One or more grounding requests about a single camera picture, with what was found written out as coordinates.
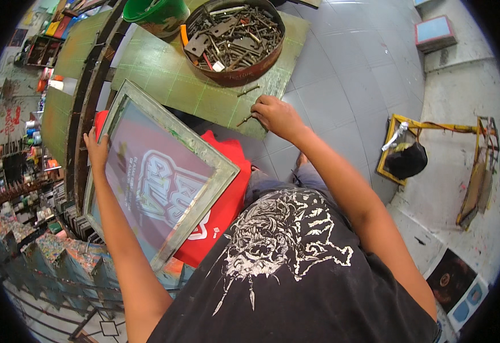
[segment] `green bucket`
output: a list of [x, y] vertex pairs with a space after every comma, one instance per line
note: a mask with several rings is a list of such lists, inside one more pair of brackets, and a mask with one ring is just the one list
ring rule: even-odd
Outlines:
[[176, 34], [191, 12], [183, 0], [128, 0], [123, 17], [158, 38]]

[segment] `hand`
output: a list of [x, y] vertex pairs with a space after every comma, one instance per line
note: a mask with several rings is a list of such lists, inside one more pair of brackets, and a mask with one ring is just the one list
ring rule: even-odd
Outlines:
[[272, 95], [260, 96], [250, 110], [267, 130], [292, 143], [307, 128], [292, 105]]
[[109, 135], [103, 134], [101, 143], [97, 144], [95, 140], [95, 126], [84, 134], [84, 143], [88, 148], [89, 162], [92, 165], [93, 172], [105, 172], [105, 164], [107, 163], [107, 156], [109, 155]]

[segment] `metal tin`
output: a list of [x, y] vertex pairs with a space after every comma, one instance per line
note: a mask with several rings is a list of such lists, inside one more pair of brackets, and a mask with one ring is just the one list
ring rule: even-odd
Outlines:
[[278, 24], [277, 28], [280, 30], [282, 37], [278, 45], [269, 53], [267, 57], [262, 59], [260, 62], [249, 66], [242, 70], [228, 71], [228, 72], [214, 72], [208, 69], [204, 69], [192, 64], [189, 58], [188, 52], [184, 50], [187, 61], [199, 72], [205, 74], [207, 77], [213, 79], [215, 82], [224, 86], [237, 86], [244, 85], [245, 83], [252, 82], [263, 75], [278, 59], [281, 54], [282, 43], [284, 42], [284, 37], [286, 36], [286, 28], [282, 22], [281, 16], [267, 0], [211, 0], [199, 6], [194, 12], [187, 18], [186, 25], [190, 26], [196, 20], [199, 20], [201, 16], [206, 16], [206, 12], [210, 13], [215, 10], [221, 10], [230, 7], [236, 7], [241, 5], [250, 5], [251, 7], [259, 7], [261, 9], [267, 10], [272, 16], [273, 21]]

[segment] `screen printing frame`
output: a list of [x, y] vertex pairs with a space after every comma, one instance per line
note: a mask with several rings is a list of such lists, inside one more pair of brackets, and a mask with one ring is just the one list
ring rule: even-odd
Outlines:
[[[124, 80], [110, 107], [109, 113], [103, 124], [98, 141], [101, 142], [103, 134], [111, 135], [120, 122], [121, 114], [128, 100], [131, 100], [150, 120], [176, 138], [183, 146], [188, 148], [194, 155], [199, 157], [207, 165], [214, 169], [214, 173], [208, 178], [203, 188], [197, 195], [197, 200], [191, 209], [180, 219], [177, 228], [173, 228], [162, 247], [152, 258], [150, 265], [157, 274], [167, 263], [171, 256], [180, 248], [194, 228], [212, 208], [219, 196], [225, 191], [240, 168], [222, 155], [208, 142], [204, 141], [198, 134], [178, 120], [170, 111], [150, 97], [143, 89], [135, 83]], [[84, 195], [83, 215], [89, 221], [95, 232], [105, 241], [103, 228], [92, 216], [92, 202], [95, 196], [92, 168], [86, 182]]]

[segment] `man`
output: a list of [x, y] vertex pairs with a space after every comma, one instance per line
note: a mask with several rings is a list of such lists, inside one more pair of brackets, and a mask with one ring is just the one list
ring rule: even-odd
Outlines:
[[84, 135], [130, 343], [432, 342], [433, 293], [368, 183], [289, 104], [251, 111], [301, 150], [299, 187], [254, 168], [248, 207], [173, 303], [107, 183], [108, 137]]

